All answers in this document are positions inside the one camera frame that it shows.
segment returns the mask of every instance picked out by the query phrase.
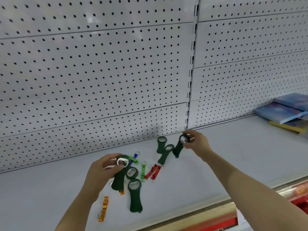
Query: white shelf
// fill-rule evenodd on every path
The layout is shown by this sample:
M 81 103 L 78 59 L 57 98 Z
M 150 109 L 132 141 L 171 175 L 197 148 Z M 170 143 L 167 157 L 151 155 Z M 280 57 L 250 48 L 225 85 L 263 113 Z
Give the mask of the white shelf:
M 258 116 L 200 129 L 223 158 L 270 187 L 308 175 L 308 141 L 270 126 Z M 176 144 L 179 134 L 167 136 Z M 147 161 L 146 173 L 157 162 L 156 139 L 106 149 L 56 162 L 0 174 L 0 223 L 3 230 L 53 230 L 78 194 L 90 164 L 105 154 L 121 152 Z M 103 197 L 109 196 L 106 218 L 98 223 Z M 156 180 L 142 184 L 140 214 L 129 212 L 125 195 L 107 184 L 91 208 L 86 230 L 136 230 L 227 199 L 206 163 L 184 149 L 172 154 Z

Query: pegboard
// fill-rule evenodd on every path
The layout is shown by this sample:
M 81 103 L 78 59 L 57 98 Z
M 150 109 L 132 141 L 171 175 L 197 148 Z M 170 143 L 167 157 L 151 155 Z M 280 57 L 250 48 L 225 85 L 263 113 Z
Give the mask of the pegboard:
M 187 103 L 0 139 L 0 171 L 182 131 Z
M 191 100 L 308 78 L 308 52 L 194 69 Z
M 308 49 L 308 12 L 198 24 L 195 68 Z
M 0 38 L 192 22 L 195 0 L 0 0 Z
M 188 127 L 195 128 L 252 114 L 256 107 L 292 92 L 308 94 L 308 79 L 191 101 Z
M 307 0 L 201 0 L 199 21 L 307 11 Z
M 187 101 L 193 23 L 0 40 L 0 135 Z

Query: green aluminum bottle opener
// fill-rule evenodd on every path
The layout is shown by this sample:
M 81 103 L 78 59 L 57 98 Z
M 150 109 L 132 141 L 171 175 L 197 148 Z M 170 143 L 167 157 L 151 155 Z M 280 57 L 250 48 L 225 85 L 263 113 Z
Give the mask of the green aluminum bottle opener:
M 133 179 L 128 184 L 128 190 L 131 194 L 131 206 L 129 210 L 131 212 L 142 212 L 142 204 L 140 200 L 140 188 L 141 181 L 139 179 Z
M 128 179 L 135 179 L 137 176 L 138 176 L 138 170 L 135 167 L 129 165 L 126 171 L 126 177 Z
M 179 137 L 179 141 L 176 145 L 176 147 L 173 149 L 173 154 L 175 155 L 175 158 L 179 158 L 179 155 L 180 155 L 180 152 L 182 151 L 183 149 L 183 144 L 184 143 L 189 143 L 190 142 L 190 137 L 189 135 L 187 134 L 182 134 L 180 137 Z
M 162 154 L 165 151 L 165 143 L 167 142 L 167 138 L 164 136 L 160 136 L 157 138 L 158 148 L 157 153 Z
M 174 145 L 173 144 L 168 144 L 165 148 L 164 151 L 161 154 L 161 157 L 158 160 L 158 163 L 161 165 L 164 165 L 164 163 L 166 162 L 166 159 L 169 155 L 169 153 L 174 149 Z
M 131 159 L 128 155 L 119 155 L 116 158 L 116 165 L 123 164 L 125 167 L 118 173 L 116 173 L 115 178 L 113 180 L 113 183 L 111 185 L 111 188 L 118 191 L 124 190 L 124 177 L 126 175 L 126 172 L 130 169 L 129 162 Z

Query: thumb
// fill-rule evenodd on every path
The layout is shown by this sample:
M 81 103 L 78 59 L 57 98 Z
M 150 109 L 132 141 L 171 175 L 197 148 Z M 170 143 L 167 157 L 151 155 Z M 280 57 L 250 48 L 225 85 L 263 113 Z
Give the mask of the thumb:
M 191 149 L 192 147 L 192 143 L 184 143 L 183 147 L 187 148 L 187 149 Z
M 120 172 L 123 168 L 124 168 L 124 165 L 122 165 L 122 164 L 116 165 L 116 166 L 112 167 L 110 170 L 108 170 L 108 173 L 110 173 L 110 175 L 114 176 L 116 173 Z

